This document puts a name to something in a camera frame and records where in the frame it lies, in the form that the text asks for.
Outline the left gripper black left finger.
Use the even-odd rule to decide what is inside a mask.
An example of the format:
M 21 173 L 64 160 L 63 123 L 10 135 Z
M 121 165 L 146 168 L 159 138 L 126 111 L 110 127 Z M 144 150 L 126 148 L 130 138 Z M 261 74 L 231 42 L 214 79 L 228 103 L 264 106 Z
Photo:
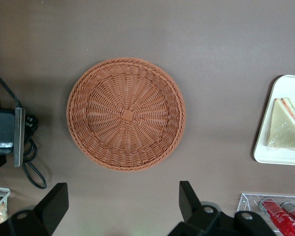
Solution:
M 57 183 L 31 210 L 22 210 L 7 220 L 6 236 L 51 236 L 69 208 L 68 185 Z

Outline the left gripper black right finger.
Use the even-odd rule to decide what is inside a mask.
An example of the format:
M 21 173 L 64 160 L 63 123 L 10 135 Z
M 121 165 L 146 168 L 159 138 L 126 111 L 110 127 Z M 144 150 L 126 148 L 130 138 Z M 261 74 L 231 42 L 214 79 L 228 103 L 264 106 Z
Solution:
M 225 236 L 219 227 L 220 211 L 202 204 L 190 182 L 179 182 L 179 209 L 183 221 L 171 231 L 172 236 Z

